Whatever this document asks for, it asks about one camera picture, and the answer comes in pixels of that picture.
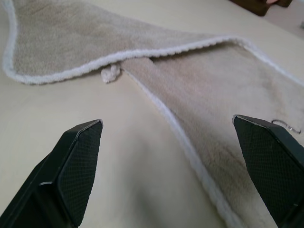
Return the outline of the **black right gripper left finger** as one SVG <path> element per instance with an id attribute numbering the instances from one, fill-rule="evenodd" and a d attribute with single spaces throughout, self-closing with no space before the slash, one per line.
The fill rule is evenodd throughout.
<path id="1" fill-rule="evenodd" d="M 60 137 L 0 217 L 2 228 L 77 228 L 95 181 L 103 122 L 79 124 Z"/>

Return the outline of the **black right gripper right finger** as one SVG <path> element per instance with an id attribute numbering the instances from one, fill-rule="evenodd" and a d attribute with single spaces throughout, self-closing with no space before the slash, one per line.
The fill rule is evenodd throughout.
<path id="1" fill-rule="evenodd" d="M 233 117 L 249 176 L 279 228 L 304 226 L 304 148 L 282 126 Z"/>

